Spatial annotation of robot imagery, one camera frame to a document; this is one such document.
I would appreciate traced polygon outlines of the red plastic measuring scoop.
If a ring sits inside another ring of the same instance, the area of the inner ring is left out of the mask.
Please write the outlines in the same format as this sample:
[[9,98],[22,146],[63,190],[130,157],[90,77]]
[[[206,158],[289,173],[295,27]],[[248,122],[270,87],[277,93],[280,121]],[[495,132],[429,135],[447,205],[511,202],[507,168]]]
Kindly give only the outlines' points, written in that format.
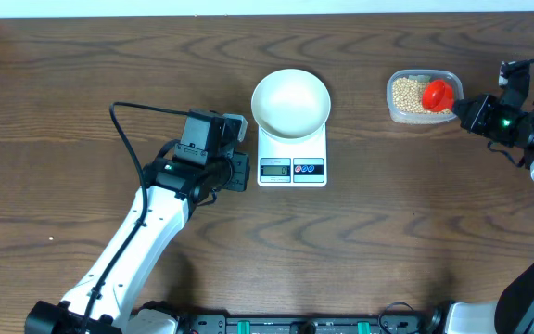
[[454,91],[447,82],[441,79],[431,82],[422,96],[423,108],[433,113],[452,109],[453,103]]

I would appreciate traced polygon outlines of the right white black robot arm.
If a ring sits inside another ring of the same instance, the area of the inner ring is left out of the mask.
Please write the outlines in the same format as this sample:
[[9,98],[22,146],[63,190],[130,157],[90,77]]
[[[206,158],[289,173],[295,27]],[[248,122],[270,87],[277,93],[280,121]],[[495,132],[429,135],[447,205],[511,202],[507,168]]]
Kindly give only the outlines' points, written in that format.
[[[530,86],[528,60],[504,62],[500,96],[479,95],[454,103],[453,113],[468,133],[522,152],[517,167],[528,171],[534,186],[534,100],[525,111]],[[443,316],[445,333],[534,333],[534,262],[494,302],[451,302]]]

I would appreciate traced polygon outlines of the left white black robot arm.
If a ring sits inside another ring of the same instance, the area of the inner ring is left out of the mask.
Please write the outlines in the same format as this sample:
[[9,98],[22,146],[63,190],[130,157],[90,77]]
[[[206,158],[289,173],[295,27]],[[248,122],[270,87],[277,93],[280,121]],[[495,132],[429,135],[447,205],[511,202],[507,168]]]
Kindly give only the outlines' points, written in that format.
[[167,142],[153,161],[137,165],[140,187],[120,228],[87,274],[58,304],[36,303],[27,333],[178,333],[180,319],[134,304],[160,255],[194,210],[218,192],[243,192],[249,157],[236,151],[248,122],[242,115],[185,113],[181,139]]

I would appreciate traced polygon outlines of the white digital kitchen scale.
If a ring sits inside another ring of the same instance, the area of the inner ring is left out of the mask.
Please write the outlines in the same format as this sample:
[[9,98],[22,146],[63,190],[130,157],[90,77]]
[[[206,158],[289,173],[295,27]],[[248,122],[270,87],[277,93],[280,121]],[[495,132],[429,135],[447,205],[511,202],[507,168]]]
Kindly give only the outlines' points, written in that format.
[[327,184],[326,127],[303,137],[284,139],[259,130],[259,186],[324,187]]

